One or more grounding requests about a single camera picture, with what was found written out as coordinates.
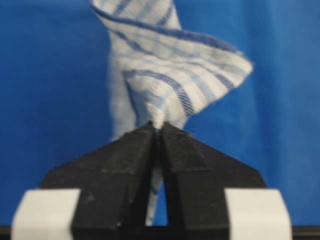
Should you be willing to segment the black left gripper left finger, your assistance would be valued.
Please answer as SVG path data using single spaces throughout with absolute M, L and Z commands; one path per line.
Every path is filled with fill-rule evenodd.
M 151 123 L 49 170 L 24 193 L 13 240 L 115 240 L 139 188 L 148 185 Z

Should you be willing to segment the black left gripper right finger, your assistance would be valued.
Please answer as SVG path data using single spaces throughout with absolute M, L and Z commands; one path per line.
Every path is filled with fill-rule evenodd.
M 165 123 L 160 131 L 172 240 L 290 240 L 279 190 L 260 172 Z

